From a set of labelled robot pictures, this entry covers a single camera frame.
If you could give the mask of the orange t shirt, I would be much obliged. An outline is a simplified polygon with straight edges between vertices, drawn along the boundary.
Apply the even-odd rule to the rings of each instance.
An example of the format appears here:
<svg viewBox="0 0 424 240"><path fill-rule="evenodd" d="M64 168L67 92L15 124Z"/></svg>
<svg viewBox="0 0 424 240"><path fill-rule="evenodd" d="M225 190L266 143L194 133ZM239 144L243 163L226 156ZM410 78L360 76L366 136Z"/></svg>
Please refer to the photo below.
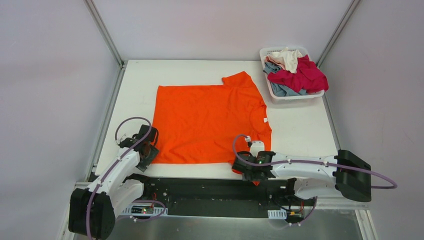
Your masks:
<svg viewBox="0 0 424 240"><path fill-rule="evenodd" d="M159 86L152 125L156 164L232 164L234 150L249 149L241 135L272 147L267 105L244 71L219 85Z"/></svg>

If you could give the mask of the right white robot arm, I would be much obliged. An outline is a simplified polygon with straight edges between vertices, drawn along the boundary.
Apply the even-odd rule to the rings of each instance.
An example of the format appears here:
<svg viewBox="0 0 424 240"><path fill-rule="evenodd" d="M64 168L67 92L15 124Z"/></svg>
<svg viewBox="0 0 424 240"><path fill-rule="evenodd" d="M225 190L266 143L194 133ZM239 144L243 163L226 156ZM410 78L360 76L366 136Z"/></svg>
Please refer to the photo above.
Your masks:
<svg viewBox="0 0 424 240"><path fill-rule="evenodd" d="M372 200L371 166L349 150L321 157L239 151L232 169L249 182L287 178L283 196L290 205L313 197L344 197L363 203Z"/></svg>

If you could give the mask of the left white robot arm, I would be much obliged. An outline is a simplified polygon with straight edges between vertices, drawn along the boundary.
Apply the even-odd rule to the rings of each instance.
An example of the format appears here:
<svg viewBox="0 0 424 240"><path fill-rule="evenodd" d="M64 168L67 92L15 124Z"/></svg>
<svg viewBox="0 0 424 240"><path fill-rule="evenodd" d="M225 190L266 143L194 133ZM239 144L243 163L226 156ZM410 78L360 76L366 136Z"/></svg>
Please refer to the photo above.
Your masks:
<svg viewBox="0 0 424 240"><path fill-rule="evenodd" d="M97 240L107 239L121 212L134 200L147 202L153 189L131 179L134 169L144 172L158 155L158 130L143 124L139 132L118 143L112 161L93 182L70 196L68 230Z"/></svg>

